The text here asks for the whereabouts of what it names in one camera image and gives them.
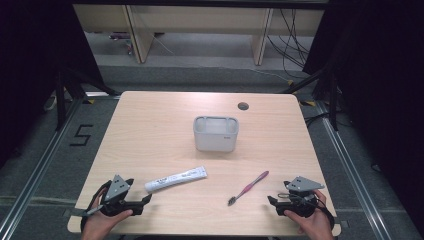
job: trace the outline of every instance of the white plastic container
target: white plastic container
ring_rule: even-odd
[[[232,117],[199,116],[194,119],[193,131],[197,150],[232,152],[239,122]]]

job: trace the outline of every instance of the human hand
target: human hand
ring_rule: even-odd
[[[96,208],[99,206],[100,197],[107,191],[106,188],[100,191],[96,199],[93,202],[91,208]],[[131,216],[133,211],[126,210],[119,213],[116,216],[108,217],[104,215],[101,211],[95,212],[93,215],[88,217],[87,222],[85,223],[84,230],[82,232],[82,240],[101,240],[105,238],[112,228],[121,222],[122,220]]]
[[[327,198],[319,190],[314,190],[314,193],[320,201],[318,201],[318,206],[325,207]],[[314,213],[308,217],[304,218],[297,215],[295,212],[290,210],[285,210],[284,214],[299,224],[299,234],[306,233],[308,237],[312,240],[333,240],[333,234],[331,233],[330,221],[320,209],[315,208]]]

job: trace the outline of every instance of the white tube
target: white tube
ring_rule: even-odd
[[[168,177],[153,180],[151,182],[144,184],[144,187],[146,188],[147,192],[150,193],[164,187],[168,187],[178,183],[194,181],[196,179],[205,178],[207,176],[208,174],[206,173],[205,168],[201,166],[201,167],[190,169],[183,173],[178,173]]]

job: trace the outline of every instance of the floor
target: floor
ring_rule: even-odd
[[[149,68],[175,68],[180,71],[204,69],[203,72],[228,69],[240,71],[240,74],[247,73],[246,79],[254,73],[283,79],[287,83],[290,80],[298,82],[307,76],[301,72],[301,66],[277,53],[270,41],[267,43],[262,65],[255,66],[249,36],[158,34],[147,61],[139,64],[128,52],[128,41],[111,40],[109,35],[110,33],[86,33],[105,82],[113,86],[122,87],[122,82],[118,80],[124,78],[125,73],[142,72]],[[277,36],[272,36],[271,40],[302,62],[298,50],[285,49]],[[305,49],[309,49],[313,38],[299,38],[299,41]],[[179,80],[177,75],[168,76],[172,77],[176,78],[175,81]],[[299,91],[297,96],[304,98],[302,100],[309,100],[310,89],[311,87]],[[68,209],[72,208],[79,195],[83,183],[80,176],[87,174],[90,169],[91,162],[86,161],[86,158],[95,156],[95,146],[100,144],[101,134],[107,128],[108,121],[99,122],[94,116],[110,118],[116,103],[117,100],[98,100],[92,105],[82,103],[75,110],[76,117],[71,119],[70,129],[65,135],[74,133],[78,126],[86,122],[96,122],[99,125],[99,137],[93,137],[93,142],[90,143],[94,147],[83,148],[80,153],[63,147],[69,146],[75,139],[58,136],[54,131],[54,111],[47,111],[40,117],[37,127],[21,146],[21,155],[0,169],[0,182],[7,183],[0,186],[0,219],[6,219],[7,214],[13,210],[15,200],[20,199],[19,196],[32,192],[32,195],[27,195],[30,201],[26,211],[20,216],[12,216],[19,221],[10,226],[10,232],[13,232],[11,239],[79,239],[78,235],[66,232]],[[305,105],[301,109],[305,118],[326,110],[325,102],[313,102],[314,106],[303,104]],[[338,115],[338,124],[339,131],[334,132],[327,120],[318,119],[311,122],[308,129],[342,225],[339,239],[422,239],[384,176],[371,167],[372,157],[362,145],[360,135],[351,125],[348,116]],[[61,146],[51,146],[53,138],[61,141]],[[53,149],[53,160],[48,162],[47,169],[40,174],[42,179],[28,190],[28,184],[31,186],[28,179],[33,179],[34,169],[42,162],[40,159],[49,158],[45,156],[46,149]],[[73,159],[68,157],[70,151],[73,151]]]

